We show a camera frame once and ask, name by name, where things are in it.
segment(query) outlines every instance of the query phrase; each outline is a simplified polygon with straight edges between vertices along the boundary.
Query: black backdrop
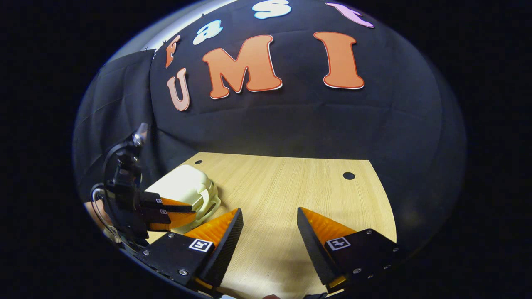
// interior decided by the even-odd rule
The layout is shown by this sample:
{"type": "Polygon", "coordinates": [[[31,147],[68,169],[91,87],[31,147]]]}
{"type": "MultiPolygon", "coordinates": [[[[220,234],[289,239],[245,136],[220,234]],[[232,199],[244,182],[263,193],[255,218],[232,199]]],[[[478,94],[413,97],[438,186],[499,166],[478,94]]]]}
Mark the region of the black backdrop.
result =
{"type": "MultiPolygon", "coordinates": [[[[7,32],[12,42],[5,68],[13,80],[7,91],[16,97],[5,102],[7,110],[21,104],[7,126],[8,140],[22,151],[8,152],[15,159],[6,173],[15,185],[6,210],[15,220],[8,226],[12,240],[29,240],[27,246],[6,246],[11,255],[5,274],[16,297],[180,297],[106,243],[77,200],[70,151],[79,100],[100,66],[183,5],[7,4],[16,20],[8,26],[16,30],[7,32]]],[[[523,95],[529,7],[470,0],[352,5],[396,30],[442,71],[459,100],[469,140],[464,189],[449,221],[409,263],[361,292],[384,298],[523,297],[527,260],[521,257],[530,238],[518,229],[530,218],[528,153],[520,152],[530,132],[523,95]]]]}
{"type": "Polygon", "coordinates": [[[102,180],[105,153],[141,121],[151,126],[141,153],[141,188],[197,151],[369,160],[394,213],[398,245],[410,254],[448,218],[462,185],[466,135],[447,83],[430,59],[359,9],[375,28],[340,17],[323,0],[292,0],[289,15],[266,20],[253,16],[255,3],[230,3],[183,28],[168,68],[164,46],[155,58],[153,50],[140,51],[102,68],[74,125],[79,194],[90,200],[90,188],[102,180]],[[216,19],[223,20],[223,31],[193,45],[197,29],[216,19]],[[353,51],[364,88],[322,84],[327,54],[313,37],[322,30],[356,36],[353,51]],[[202,56],[221,47],[236,57],[244,39],[260,34],[273,37],[269,52],[282,88],[211,99],[202,56]],[[167,81],[183,67],[190,105],[180,112],[170,101],[167,81]]]}

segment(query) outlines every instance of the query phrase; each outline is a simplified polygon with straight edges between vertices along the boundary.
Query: letter m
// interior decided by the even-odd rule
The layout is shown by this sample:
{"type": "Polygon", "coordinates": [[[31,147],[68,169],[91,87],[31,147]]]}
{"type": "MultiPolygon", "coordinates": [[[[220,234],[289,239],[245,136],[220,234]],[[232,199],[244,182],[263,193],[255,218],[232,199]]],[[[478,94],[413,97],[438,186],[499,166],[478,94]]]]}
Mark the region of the letter m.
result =
{"type": "Polygon", "coordinates": [[[203,56],[211,74],[211,98],[218,99],[229,95],[229,88],[223,85],[222,77],[231,88],[240,93],[244,85],[244,75],[249,72],[250,80],[246,88],[251,92],[278,89],[282,80],[275,76],[270,57],[271,35],[258,35],[244,41],[238,57],[234,60],[222,48],[214,49],[203,56]]]}

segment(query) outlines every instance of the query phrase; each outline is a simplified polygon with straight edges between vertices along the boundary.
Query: cable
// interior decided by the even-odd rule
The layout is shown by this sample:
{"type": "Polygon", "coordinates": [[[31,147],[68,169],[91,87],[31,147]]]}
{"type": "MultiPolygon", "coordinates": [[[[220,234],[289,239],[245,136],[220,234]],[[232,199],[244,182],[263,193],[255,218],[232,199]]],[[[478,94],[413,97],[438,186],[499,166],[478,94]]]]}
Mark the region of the cable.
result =
{"type": "Polygon", "coordinates": [[[113,236],[115,236],[115,238],[118,238],[120,239],[120,236],[117,236],[115,233],[114,233],[114,230],[112,230],[109,225],[104,221],[103,219],[103,216],[102,216],[102,212],[100,211],[98,205],[96,204],[96,193],[100,193],[102,192],[103,190],[101,188],[96,188],[94,189],[93,193],[92,193],[92,206],[93,206],[93,210],[96,211],[96,216],[98,216],[98,219],[103,223],[103,225],[105,226],[105,228],[110,231],[113,236]]]}

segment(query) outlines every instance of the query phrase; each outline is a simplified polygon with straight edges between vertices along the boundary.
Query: white letter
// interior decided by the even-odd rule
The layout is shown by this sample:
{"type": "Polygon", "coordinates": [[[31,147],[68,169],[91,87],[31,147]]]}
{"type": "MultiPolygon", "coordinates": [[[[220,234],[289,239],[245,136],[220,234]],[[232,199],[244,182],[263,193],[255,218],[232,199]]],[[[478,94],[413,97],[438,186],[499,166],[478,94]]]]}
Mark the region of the white letter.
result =
{"type": "Polygon", "coordinates": [[[289,13],[292,8],[287,4],[288,1],[286,0],[268,0],[253,5],[251,9],[258,11],[255,13],[255,18],[263,20],[289,13]]]}
{"type": "Polygon", "coordinates": [[[206,40],[208,38],[211,38],[211,37],[214,37],[215,35],[220,33],[222,31],[222,29],[223,29],[223,27],[220,27],[221,23],[222,23],[222,21],[215,20],[215,21],[212,21],[209,24],[203,26],[196,33],[197,36],[192,41],[192,44],[197,45],[197,44],[203,42],[204,40],[206,40]]]}

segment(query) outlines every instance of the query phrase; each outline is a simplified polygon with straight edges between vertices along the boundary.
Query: wooden table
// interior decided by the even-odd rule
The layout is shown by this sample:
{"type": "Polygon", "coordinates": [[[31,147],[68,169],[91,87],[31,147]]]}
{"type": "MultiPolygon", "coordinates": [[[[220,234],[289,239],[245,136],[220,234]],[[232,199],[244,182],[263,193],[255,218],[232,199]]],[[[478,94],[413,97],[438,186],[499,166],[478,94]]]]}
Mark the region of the wooden table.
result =
{"type": "MultiPolygon", "coordinates": [[[[296,225],[300,206],[356,231],[375,229],[396,242],[392,209],[369,161],[200,152],[183,164],[218,185],[222,204],[210,219],[242,209],[244,229],[219,288],[230,296],[290,299],[326,292],[296,225]],[[355,178],[345,179],[345,172],[355,178]]],[[[146,191],[172,198],[171,184],[172,171],[146,191]]],[[[149,232],[148,242],[163,234],[149,232]]]]}

